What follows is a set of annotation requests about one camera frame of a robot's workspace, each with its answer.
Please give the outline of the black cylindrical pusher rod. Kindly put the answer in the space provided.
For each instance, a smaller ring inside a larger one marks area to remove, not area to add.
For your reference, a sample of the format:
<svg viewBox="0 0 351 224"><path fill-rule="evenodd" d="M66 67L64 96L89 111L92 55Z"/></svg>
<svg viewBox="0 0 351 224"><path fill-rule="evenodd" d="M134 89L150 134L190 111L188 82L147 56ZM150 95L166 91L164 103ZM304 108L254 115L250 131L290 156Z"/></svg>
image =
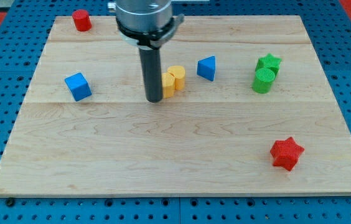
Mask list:
<svg viewBox="0 0 351 224"><path fill-rule="evenodd" d="M151 103L160 102L163 98L160 50L139 49L139 57L146 99Z"/></svg>

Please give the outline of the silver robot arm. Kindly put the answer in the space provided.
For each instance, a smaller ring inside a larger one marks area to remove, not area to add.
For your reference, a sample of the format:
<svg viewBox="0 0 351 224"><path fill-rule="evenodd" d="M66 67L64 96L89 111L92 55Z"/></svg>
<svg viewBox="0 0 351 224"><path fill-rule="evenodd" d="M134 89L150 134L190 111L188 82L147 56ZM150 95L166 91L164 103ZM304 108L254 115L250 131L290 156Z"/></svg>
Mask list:
<svg viewBox="0 0 351 224"><path fill-rule="evenodd" d="M114 0L108 10L115 15L121 37L139 51L146 99L163 99L160 48L170 41L184 15L173 15L171 0Z"/></svg>

